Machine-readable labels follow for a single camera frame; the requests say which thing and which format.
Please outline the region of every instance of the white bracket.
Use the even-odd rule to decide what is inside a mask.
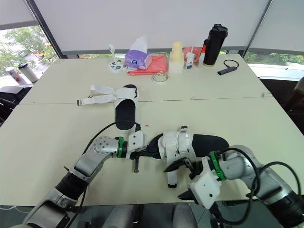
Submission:
[[[220,194],[221,182],[215,170],[211,170],[207,157],[202,157],[203,171],[193,178],[188,184],[188,189],[193,193],[196,201],[206,209],[210,209]]]
[[[130,159],[130,155],[136,151],[142,151],[147,147],[147,135],[144,134],[142,131],[134,132],[130,134],[128,140],[128,148],[126,154],[126,160]]]

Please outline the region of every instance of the window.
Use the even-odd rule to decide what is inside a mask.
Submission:
[[[263,53],[248,51],[244,57],[247,63],[268,64],[290,67],[304,67],[304,56],[280,53]]]
[[[0,31],[0,79],[7,67],[27,62],[40,77],[58,56],[39,26]]]
[[[157,54],[164,54],[167,57],[170,56],[170,53],[168,52],[157,52]],[[220,51],[219,52],[220,55],[225,55],[226,51]],[[125,54],[116,54],[115,53],[115,57],[116,58],[124,58]],[[111,54],[83,54],[83,55],[79,55],[79,58],[109,58],[111,57]]]
[[[244,57],[259,78],[299,81],[304,76],[304,56],[248,51]]]

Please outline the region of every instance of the green ring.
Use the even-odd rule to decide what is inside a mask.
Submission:
[[[118,154],[117,154],[118,158],[122,157],[123,143],[124,143],[124,138],[123,137],[119,137],[119,139],[118,139]]]
[[[215,172],[216,172],[217,176],[219,178],[221,178],[222,181],[223,180],[227,180],[227,178],[225,177],[225,175],[223,173],[223,170],[219,166],[219,163],[218,163],[218,160],[217,160],[217,157],[216,157],[214,151],[210,152],[210,157],[211,157],[211,160],[212,160],[212,162],[214,164],[214,168],[215,168]]]

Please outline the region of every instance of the black slipper sole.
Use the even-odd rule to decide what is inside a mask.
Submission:
[[[162,135],[163,134],[159,134],[154,137],[146,149],[148,152],[155,153],[155,155],[152,155],[151,157],[156,159],[161,159],[158,149],[158,140],[162,137]],[[229,144],[225,139],[218,136],[194,134],[192,147],[197,157],[204,157],[208,156],[211,151],[221,151],[228,148]]]
[[[137,90],[137,87],[135,85],[125,85],[125,88],[134,88]],[[135,112],[136,107],[132,100],[125,99],[119,105],[115,108],[115,121],[132,121],[135,122]],[[133,123],[128,122],[121,122],[117,123],[116,127],[119,130],[127,131],[133,128]]]

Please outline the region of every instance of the table seam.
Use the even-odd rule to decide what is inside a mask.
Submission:
[[[153,100],[153,101],[138,101],[138,102],[166,102],[166,101],[205,101],[205,100],[224,100],[224,99],[250,99],[250,98],[266,98],[266,97],[273,97],[270,96],[249,96],[249,97],[222,97],[222,98],[204,98],[204,99],[181,99],[181,100]],[[19,104],[19,105],[72,105],[76,104],[76,102],[71,103],[32,103],[32,104]]]

